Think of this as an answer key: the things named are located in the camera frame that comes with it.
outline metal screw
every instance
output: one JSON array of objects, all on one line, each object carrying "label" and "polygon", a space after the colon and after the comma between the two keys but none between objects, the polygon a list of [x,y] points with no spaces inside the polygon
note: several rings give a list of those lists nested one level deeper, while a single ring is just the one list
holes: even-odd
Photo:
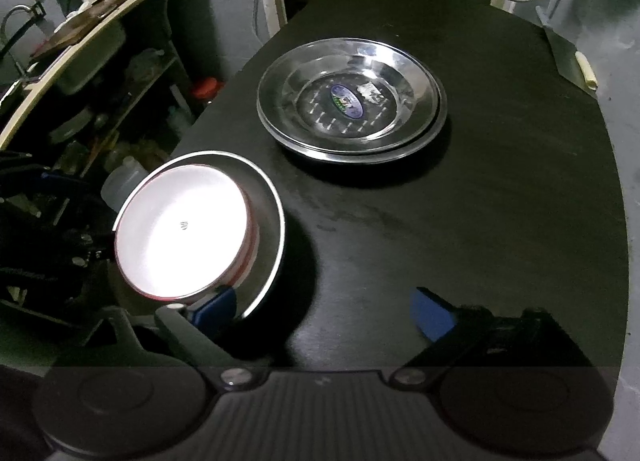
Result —
[{"label": "metal screw", "polygon": [[172,303],[167,304],[166,307],[169,308],[169,309],[172,309],[174,311],[177,311],[182,316],[184,316],[184,314],[187,311],[187,305],[183,304],[181,302],[172,302]]},{"label": "metal screw", "polygon": [[394,380],[403,385],[420,385],[424,383],[427,376],[420,369],[404,367],[394,374]]},{"label": "metal screw", "polygon": [[227,385],[232,385],[234,387],[249,383],[253,377],[254,375],[251,374],[251,371],[243,369],[242,367],[227,369],[220,375],[222,381]]}]

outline white bottle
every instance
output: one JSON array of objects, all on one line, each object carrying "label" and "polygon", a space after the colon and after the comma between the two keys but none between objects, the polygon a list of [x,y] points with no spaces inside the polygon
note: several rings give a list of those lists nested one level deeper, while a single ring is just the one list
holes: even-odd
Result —
[{"label": "white bottle", "polygon": [[100,189],[100,196],[114,212],[119,212],[129,194],[147,176],[145,168],[133,156],[127,156],[122,165],[110,173]]}]

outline black table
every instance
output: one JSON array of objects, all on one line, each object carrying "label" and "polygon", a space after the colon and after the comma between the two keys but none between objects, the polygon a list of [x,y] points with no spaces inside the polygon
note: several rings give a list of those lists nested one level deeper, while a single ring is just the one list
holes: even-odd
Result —
[{"label": "black table", "polygon": [[[329,37],[405,50],[442,80],[449,119],[394,164],[314,164],[279,146],[255,96],[282,53]],[[314,0],[228,83],[175,154],[254,161],[287,212],[282,276],[222,339],[305,368],[399,365],[426,340],[425,285],[459,304],[550,311],[596,365],[619,367],[628,290],[625,213],[598,104],[562,79],[542,29],[466,0]]]}]

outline shelf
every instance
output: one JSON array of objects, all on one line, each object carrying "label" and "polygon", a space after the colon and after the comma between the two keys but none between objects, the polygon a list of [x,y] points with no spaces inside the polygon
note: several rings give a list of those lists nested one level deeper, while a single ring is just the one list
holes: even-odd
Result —
[{"label": "shelf", "polygon": [[100,154],[102,154],[105,145],[113,139],[118,128],[122,125],[129,113],[133,111],[133,108],[138,105],[138,102],[140,102],[142,97],[149,91],[149,89],[151,89],[151,86],[155,84],[158,79],[164,74],[164,72],[169,69],[176,61],[176,56],[165,57],[158,72],[155,73],[155,75],[153,75],[151,79],[148,80],[148,82],[134,84],[133,91],[130,91],[129,102],[127,102],[127,104],[120,110],[119,114],[114,115],[116,117],[115,123],[111,124],[109,131],[101,139],[100,143],[97,146],[97,149],[94,149],[92,151],[92,154],[89,156],[89,160],[80,173],[80,178],[84,178],[84,176],[86,176],[95,160],[98,158],[98,156],[100,156]]},{"label": "shelf", "polygon": [[34,106],[44,96],[46,91],[54,85],[60,74],[71,63],[73,59],[97,37],[106,27],[126,13],[132,11],[136,6],[143,3],[145,0],[127,0],[124,4],[121,4],[114,12],[109,14],[98,26],[96,26],[89,35],[76,45],[71,46],[65,50],[65,52],[56,60],[52,66],[40,77],[40,80],[35,83],[29,91],[24,101],[15,110],[11,117],[6,121],[4,127],[0,130],[0,150],[4,150],[9,145],[12,137],[18,131],[22,123],[26,120],[27,116],[31,113]]}]

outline stainless steel plate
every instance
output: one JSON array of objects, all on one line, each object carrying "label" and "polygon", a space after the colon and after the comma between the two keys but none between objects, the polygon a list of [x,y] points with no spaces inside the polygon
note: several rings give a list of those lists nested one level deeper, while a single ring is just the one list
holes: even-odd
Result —
[{"label": "stainless steel plate", "polygon": [[312,160],[318,160],[319,162],[330,162],[333,164],[373,165],[393,162],[419,151],[423,147],[427,146],[428,143],[430,143],[433,138],[438,135],[438,133],[444,127],[444,123],[446,120],[447,99],[443,96],[442,109],[438,111],[436,119],[424,133],[422,133],[418,138],[416,138],[412,142],[409,142],[405,146],[391,149],[390,151],[378,152],[376,154],[332,154],[330,152],[316,151],[315,149],[309,149],[304,146],[297,145],[294,142],[283,138],[281,134],[273,131],[268,127],[267,130],[271,133],[271,136],[273,136],[274,139],[276,139],[276,141],[278,141],[280,144],[290,149],[291,151],[297,152],[298,154],[306,156],[307,158],[311,158]]},{"label": "stainless steel plate", "polygon": [[419,137],[441,108],[435,77],[380,42],[330,38],[294,48],[258,85],[260,120],[278,140],[330,154],[372,154]]},{"label": "stainless steel plate", "polygon": [[[127,204],[145,184],[165,170],[194,164],[215,167],[238,184],[249,200],[252,218],[260,231],[254,264],[248,275],[235,287],[238,307],[236,318],[244,318],[260,304],[273,285],[284,253],[285,220],[282,202],[270,178],[257,165],[242,156],[223,151],[193,152],[176,158],[153,171],[136,187],[122,207],[113,229],[116,231]],[[113,271],[110,272],[110,277],[118,302],[132,314],[153,313],[156,307],[165,303],[145,298],[124,285],[123,281],[113,279]]]}]

